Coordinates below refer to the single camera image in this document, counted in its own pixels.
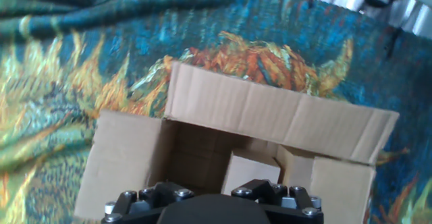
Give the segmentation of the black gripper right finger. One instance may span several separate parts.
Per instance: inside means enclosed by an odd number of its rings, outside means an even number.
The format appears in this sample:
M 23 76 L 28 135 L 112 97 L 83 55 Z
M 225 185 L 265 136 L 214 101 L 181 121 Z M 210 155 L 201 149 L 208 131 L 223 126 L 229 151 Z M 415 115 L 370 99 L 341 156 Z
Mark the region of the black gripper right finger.
M 231 196 L 256 202 L 270 224 L 323 224 L 321 199 L 309 195 L 301 186 L 253 179 L 232 190 Z

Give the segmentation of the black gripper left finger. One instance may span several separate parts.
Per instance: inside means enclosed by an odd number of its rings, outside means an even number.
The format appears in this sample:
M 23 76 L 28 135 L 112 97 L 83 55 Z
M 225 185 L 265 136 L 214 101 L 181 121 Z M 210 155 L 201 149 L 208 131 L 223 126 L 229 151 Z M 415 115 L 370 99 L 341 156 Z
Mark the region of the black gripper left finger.
M 194 196 L 192 190 L 169 181 L 139 191 L 127 190 L 116 201 L 105 204 L 101 223 L 157 224 L 166 207 Z

